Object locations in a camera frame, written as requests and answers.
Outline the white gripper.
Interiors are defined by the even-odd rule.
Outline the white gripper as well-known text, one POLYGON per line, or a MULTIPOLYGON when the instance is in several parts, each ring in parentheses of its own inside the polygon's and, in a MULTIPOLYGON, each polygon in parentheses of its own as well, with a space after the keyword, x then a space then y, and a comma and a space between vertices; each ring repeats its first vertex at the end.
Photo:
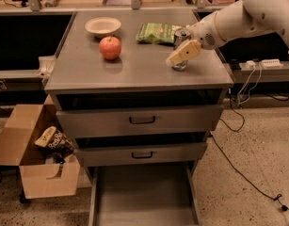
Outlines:
POLYGON ((166 59, 169 66, 177 65, 190 58, 196 57, 201 48, 213 50, 223 46, 226 41, 217 31, 217 12, 213 12, 202 20, 190 25, 191 39, 183 41, 166 59))

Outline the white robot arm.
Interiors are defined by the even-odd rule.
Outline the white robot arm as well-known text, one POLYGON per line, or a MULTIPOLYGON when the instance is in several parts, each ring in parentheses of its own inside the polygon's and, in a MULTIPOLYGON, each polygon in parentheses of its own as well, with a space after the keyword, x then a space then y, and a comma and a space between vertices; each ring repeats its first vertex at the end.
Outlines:
POLYGON ((190 37, 167 58, 169 66, 240 38, 277 33, 289 49, 289 0, 238 0, 187 28, 190 37))

